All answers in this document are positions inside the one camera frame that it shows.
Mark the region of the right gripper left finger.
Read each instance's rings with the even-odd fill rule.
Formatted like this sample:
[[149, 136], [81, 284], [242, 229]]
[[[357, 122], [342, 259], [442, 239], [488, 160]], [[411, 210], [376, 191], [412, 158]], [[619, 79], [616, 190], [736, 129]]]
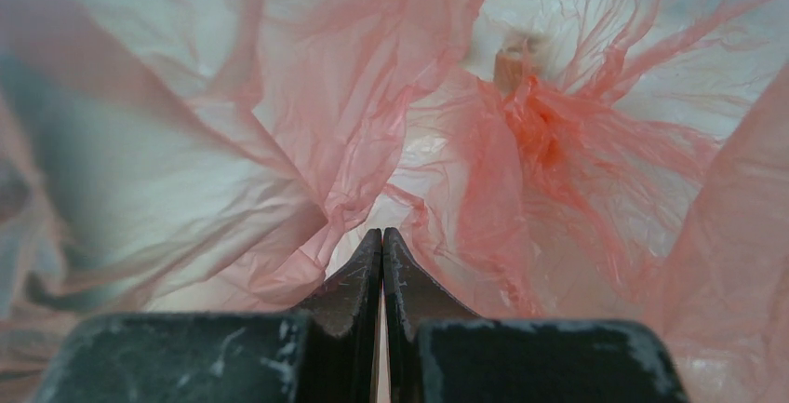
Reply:
[[382, 234], [282, 313], [97, 316], [51, 361], [37, 402], [371, 402]]

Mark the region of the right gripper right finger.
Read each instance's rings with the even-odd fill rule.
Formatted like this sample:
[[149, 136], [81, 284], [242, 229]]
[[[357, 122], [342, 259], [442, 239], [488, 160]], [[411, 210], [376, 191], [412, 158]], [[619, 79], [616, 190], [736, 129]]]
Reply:
[[487, 319], [382, 236], [395, 402], [685, 402], [663, 343], [619, 319]]

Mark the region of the red plastic trash bag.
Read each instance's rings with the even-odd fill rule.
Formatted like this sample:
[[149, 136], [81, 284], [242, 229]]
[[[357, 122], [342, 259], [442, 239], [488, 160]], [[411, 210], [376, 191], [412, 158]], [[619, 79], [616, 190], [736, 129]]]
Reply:
[[1, 398], [381, 224], [483, 316], [636, 319], [693, 401], [784, 402], [787, 90], [788, 0], [1, 0]]

